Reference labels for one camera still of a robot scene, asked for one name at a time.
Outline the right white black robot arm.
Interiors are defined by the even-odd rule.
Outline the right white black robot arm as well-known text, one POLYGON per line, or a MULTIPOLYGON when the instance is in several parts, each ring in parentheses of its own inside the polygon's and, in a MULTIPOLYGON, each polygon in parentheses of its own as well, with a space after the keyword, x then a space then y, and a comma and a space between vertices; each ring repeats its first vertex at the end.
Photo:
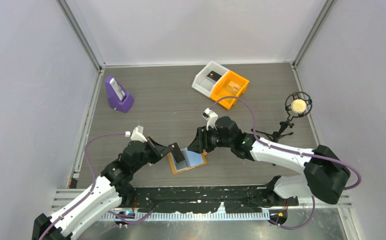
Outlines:
POLYGON ((271 142, 241 131, 228 116, 217 119, 214 125, 198 127, 187 149, 202 154, 215 148, 228 148, 240 159, 271 163, 297 172, 295 176, 275 176, 267 184, 266 199, 272 205, 291 197, 307 196, 335 205, 351 175, 346 166, 324 159, 336 158, 327 146, 299 149, 271 142))

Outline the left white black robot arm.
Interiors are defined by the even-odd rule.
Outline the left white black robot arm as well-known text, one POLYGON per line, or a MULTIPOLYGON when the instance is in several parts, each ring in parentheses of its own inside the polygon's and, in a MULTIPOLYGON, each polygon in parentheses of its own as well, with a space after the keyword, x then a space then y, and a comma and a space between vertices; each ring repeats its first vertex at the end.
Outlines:
POLYGON ((135 189, 130 183, 134 174, 145 165, 157 163, 170 151, 150 137, 145 142, 130 141, 89 188, 52 215, 40 214, 34 220, 31 238, 75 240, 108 211, 131 206, 135 198, 135 189))

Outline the orange card holder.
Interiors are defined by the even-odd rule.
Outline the orange card holder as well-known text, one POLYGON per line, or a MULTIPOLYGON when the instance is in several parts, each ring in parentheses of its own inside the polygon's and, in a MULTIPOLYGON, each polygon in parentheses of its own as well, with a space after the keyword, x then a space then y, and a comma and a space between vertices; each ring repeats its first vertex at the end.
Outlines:
POLYGON ((186 147, 181 152, 185 158, 185 161, 181 163, 177 163, 174 160, 172 153, 168 154, 169 164, 175 175, 207 164, 206 152, 199 154, 189 151, 186 147))

